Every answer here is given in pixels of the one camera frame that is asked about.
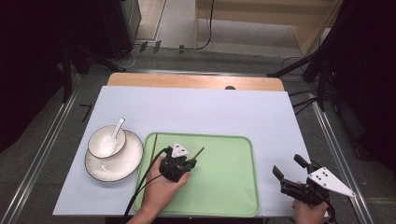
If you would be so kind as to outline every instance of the white tabletop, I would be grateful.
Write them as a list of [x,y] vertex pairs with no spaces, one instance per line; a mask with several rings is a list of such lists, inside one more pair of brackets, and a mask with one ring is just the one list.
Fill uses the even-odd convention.
[[285,91],[108,86],[99,94],[53,215],[123,215],[134,193],[137,171],[120,181],[100,182],[84,165],[90,136],[119,118],[126,119],[123,129],[136,133],[143,143],[154,132],[247,137],[253,145],[257,170],[258,217],[293,216],[292,198],[280,192],[272,169],[276,165],[287,179],[305,182],[306,170],[293,157],[300,154],[307,161],[309,158]]

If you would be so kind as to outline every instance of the black stand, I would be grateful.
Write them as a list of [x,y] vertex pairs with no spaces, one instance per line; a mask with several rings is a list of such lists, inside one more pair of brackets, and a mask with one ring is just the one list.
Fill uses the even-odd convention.
[[90,66],[85,60],[84,55],[93,58],[97,62],[109,68],[111,71],[124,71],[120,70],[115,64],[106,61],[102,57],[96,55],[94,52],[85,48],[84,46],[81,46],[80,44],[65,42],[62,49],[62,61],[64,68],[64,98],[62,100],[63,103],[67,101],[72,92],[70,63],[73,63],[78,72],[81,74],[88,74],[88,72],[90,71]]
[[356,0],[344,1],[340,13],[334,26],[330,30],[328,36],[324,39],[323,43],[314,53],[302,58],[296,63],[293,63],[284,69],[277,71],[272,74],[267,74],[268,77],[282,77],[287,73],[299,68],[307,63],[308,67],[303,73],[303,80],[311,82],[315,79],[317,74],[320,72],[319,84],[318,84],[318,105],[322,111],[324,111],[324,93],[326,87],[326,81],[329,75],[332,73],[332,58],[337,55],[338,52],[342,52],[342,47],[338,41],[342,41],[343,37],[349,33],[349,24],[352,24],[352,11],[356,10]]

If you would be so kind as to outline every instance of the white plate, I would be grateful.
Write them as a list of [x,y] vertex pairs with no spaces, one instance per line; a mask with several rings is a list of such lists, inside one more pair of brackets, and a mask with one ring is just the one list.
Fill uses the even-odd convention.
[[124,131],[126,146],[116,155],[106,159],[99,159],[87,150],[85,168],[93,178],[106,182],[121,180],[130,175],[139,165],[143,156],[143,144],[136,134]]

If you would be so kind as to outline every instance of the spoon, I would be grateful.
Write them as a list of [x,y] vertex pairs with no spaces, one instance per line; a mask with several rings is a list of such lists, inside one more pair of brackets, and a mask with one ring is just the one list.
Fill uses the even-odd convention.
[[122,123],[125,121],[125,119],[120,119],[119,122],[117,123],[116,128],[114,129],[113,134],[111,134],[111,137],[109,139],[106,140],[105,144],[102,147],[101,150],[101,154],[104,157],[108,157],[111,154],[113,154],[114,149],[116,147],[116,138],[117,138],[117,134],[119,133],[120,127],[122,125]]

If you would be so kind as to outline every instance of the green tray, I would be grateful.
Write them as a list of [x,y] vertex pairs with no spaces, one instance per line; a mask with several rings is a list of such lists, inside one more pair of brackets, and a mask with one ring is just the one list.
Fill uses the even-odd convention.
[[[140,163],[137,183],[149,167],[155,135],[154,156],[179,142],[191,159],[202,147],[186,186],[163,209],[164,215],[255,217],[260,210],[252,145],[246,137],[184,133],[151,133]],[[134,202],[141,207],[143,191]]]

